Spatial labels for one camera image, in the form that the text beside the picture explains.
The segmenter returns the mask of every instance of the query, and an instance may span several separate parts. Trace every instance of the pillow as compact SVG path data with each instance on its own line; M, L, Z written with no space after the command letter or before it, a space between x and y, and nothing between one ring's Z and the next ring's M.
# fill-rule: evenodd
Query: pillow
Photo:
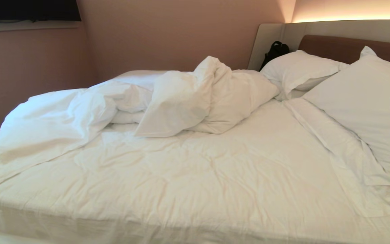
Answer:
M232 71L232 77L213 85L210 114L187 130L222 134L278 93L278 88L257 71Z
M375 53L375 51L373 51L373 49L371 49L368 46L365 46L364 49L362 49L361 51L360 59L368 55L377 56L377 54Z
M307 91L292 90L288 94L288 98L285 96L284 89L282 88L281 82L277 80L270 80L270 83L274 84L278 88L278 95L275 96L275 99L278 101L284 101L288 99L299 98L307 93Z
M303 98L369 145L384 174L366 172L366 183L390 185L390 62L364 56Z
M212 85L231 69L207 57L194 72L168 71L158 77L135 136L169 137L200 123L210 113Z
M346 66L348 65L298 50L268 62L260 72L272 83L282 87L279 98L290 99L291 90L298 87L302 91L310 90L340 71L340 67Z
M118 111L114 118L111 120L111 124L132 124L141 122L145 112L140 111L137 113L129 113L126 111Z

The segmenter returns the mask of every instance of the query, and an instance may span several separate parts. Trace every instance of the headboard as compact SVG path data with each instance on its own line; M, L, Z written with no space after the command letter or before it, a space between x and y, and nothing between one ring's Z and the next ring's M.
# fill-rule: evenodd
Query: headboard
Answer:
M372 48L378 57L390 62L390 43L378 41L305 35L300 42L299 50L351 64L359 60L360 53L365 46Z

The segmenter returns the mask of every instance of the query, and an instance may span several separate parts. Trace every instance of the bed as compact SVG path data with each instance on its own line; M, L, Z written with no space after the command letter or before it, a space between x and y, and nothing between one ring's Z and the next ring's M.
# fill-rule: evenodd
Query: bed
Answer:
M367 43L306 36L299 49L352 63ZM390 61L390 43L375 46ZM286 103L221 135L110 125L0 184L0 244L390 243L390 215L356 214L330 151Z

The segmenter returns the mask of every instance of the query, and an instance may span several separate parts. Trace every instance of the mattress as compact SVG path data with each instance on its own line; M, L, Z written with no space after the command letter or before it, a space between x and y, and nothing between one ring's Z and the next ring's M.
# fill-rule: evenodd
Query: mattress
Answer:
M146 139L135 127L110 125L1 184L0 233L37 244L390 243L390 216L353 211L329 151L278 101L221 135Z

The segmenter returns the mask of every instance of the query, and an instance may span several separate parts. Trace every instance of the pink wall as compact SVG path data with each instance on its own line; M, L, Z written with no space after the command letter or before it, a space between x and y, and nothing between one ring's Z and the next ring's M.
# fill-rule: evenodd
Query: pink wall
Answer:
M247 68L258 26L285 21L278 0L79 4L102 81L135 69L190 71L208 55L233 69Z
M28 97L97 78L83 27L0 32L0 125Z
M390 0L296 0L293 22L390 20Z
M296 0L278 0L278 4L283 13L285 23L291 23L293 20L294 6L296 5Z

